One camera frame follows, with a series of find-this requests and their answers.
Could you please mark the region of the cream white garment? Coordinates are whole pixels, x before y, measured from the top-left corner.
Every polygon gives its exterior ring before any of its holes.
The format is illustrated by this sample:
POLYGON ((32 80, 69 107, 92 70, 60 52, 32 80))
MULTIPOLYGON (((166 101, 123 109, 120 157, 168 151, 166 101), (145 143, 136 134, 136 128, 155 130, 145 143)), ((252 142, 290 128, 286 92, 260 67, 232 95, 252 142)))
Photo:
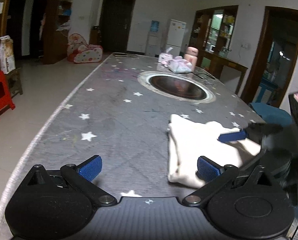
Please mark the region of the cream white garment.
POLYGON ((168 124, 168 181, 194 189, 204 186, 206 181, 197 176, 197 161, 200 156, 206 156, 221 166, 232 164, 241 167, 260 152, 260 145, 249 139, 228 144, 218 140, 221 134, 238 130, 224 128, 216 121, 202 124, 177 114, 171 115, 168 124))

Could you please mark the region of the blue sofa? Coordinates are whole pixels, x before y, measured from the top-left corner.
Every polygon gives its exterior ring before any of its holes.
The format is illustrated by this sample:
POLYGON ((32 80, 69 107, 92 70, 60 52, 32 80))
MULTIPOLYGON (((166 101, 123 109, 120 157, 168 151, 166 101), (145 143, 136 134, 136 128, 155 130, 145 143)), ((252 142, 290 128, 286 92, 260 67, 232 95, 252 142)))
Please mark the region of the blue sofa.
POLYGON ((280 108, 259 102, 252 102, 249 106, 268 124, 288 126, 293 123, 291 115, 280 108))

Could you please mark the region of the round black induction cooktop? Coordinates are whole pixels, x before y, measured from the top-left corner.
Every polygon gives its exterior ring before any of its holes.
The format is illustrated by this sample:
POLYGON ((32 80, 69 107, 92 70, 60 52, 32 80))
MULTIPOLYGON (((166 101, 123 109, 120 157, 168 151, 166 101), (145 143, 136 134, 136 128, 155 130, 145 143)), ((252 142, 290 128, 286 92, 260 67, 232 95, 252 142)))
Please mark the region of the round black induction cooktop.
POLYGON ((205 85, 192 78, 173 73, 146 71, 137 77, 148 90, 165 97, 192 103, 212 103, 216 96, 205 85))

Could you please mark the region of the dark wooden side table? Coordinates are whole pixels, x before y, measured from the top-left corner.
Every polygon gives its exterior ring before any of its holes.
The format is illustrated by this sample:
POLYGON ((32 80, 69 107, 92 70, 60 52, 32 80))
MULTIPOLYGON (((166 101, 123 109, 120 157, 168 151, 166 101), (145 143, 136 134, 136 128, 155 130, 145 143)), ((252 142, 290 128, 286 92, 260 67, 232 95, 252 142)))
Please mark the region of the dark wooden side table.
POLYGON ((236 63, 226 57, 203 50, 201 53, 201 68, 225 85, 229 85, 235 94, 239 94, 245 74, 246 66, 236 63))

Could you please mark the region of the pink insulated bottle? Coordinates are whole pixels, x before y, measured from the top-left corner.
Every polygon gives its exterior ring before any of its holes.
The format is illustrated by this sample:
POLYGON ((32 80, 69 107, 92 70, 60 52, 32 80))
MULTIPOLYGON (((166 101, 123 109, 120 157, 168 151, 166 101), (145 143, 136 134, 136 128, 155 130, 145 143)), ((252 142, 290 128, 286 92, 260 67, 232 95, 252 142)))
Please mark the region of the pink insulated bottle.
POLYGON ((194 71, 197 60, 198 60, 199 50, 194 47, 188 47, 184 56, 184 59, 191 63, 191 71, 194 71))

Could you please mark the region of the pink wet wipes pack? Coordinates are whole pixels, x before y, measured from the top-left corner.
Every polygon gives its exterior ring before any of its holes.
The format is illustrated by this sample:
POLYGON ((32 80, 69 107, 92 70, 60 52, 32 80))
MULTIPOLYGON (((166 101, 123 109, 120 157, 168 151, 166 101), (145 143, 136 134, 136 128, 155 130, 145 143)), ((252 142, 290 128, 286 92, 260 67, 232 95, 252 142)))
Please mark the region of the pink wet wipes pack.
POLYGON ((192 72, 192 64, 186 59, 183 59, 181 56, 177 56, 174 59, 169 60, 167 63, 167 67, 174 73, 192 72))

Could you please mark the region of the white tissue box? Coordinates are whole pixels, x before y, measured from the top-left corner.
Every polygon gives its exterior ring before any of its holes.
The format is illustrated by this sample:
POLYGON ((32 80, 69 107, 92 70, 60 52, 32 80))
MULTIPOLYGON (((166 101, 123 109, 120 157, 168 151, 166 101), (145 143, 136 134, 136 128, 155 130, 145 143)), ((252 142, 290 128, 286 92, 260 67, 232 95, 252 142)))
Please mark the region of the white tissue box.
POLYGON ((167 50, 163 53, 160 53, 158 57, 158 62, 161 64, 167 64, 169 60, 173 59, 173 55, 170 53, 172 51, 172 47, 167 48, 167 50))

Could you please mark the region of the polka dot kids play tent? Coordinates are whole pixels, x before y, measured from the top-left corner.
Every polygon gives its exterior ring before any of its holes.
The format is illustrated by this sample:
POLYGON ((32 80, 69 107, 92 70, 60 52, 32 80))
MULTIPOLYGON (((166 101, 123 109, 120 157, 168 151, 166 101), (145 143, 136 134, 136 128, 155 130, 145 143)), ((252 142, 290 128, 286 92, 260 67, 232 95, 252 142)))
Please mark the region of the polka dot kids play tent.
POLYGON ((88 44, 80 34, 71 34, 68 37, 67 60, 74 64, 101 62, 103 48, 88 44))

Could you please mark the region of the small wooden stool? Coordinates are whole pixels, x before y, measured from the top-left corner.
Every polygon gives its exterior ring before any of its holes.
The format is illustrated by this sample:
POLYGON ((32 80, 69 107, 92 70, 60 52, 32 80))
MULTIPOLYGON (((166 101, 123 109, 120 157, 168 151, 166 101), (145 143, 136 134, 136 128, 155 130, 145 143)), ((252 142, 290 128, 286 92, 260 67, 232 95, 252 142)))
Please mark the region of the small wooden stool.
POLYGON ((17 94, 23 94, 20 70, 21 68, 16 68, 8 74, 5 74, 7 84, 9 87, 9 92, 12 98, 15 97, 17 94))

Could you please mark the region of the white refrigerator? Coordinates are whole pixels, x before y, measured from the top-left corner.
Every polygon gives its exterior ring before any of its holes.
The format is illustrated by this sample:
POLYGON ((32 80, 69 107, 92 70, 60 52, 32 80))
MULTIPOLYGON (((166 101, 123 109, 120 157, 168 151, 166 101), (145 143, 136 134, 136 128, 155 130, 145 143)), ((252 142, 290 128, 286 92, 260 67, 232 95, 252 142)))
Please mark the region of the white refrigerator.
POLYGON ((169 54, 173 55, 173 57, 180 55, 185 30, 185 22, 174 19, 170 20, 166 39, 166 50, 169 54))

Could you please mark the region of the water dispenser with blue bottle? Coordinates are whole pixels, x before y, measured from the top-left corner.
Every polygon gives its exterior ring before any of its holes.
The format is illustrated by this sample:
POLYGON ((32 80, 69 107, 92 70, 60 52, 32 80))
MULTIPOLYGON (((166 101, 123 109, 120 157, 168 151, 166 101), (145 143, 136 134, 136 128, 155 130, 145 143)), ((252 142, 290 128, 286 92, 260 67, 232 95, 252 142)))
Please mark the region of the water dispenser with blue bottle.
POLYGON ((159 47, 159 21, 152 20, 147 36, 145 55, 155 57, 159 47))

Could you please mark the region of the white printed paper bag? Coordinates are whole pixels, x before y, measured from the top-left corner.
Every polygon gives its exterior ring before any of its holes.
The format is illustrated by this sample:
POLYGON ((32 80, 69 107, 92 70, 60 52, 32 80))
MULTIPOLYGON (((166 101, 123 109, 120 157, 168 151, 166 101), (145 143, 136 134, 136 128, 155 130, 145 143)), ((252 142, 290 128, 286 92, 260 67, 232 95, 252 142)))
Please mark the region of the white printed paper bag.
POLYGON ((8 74, 16 69, 13 52, 13 40, 9 35, 0 37, 0 69, 8 74))

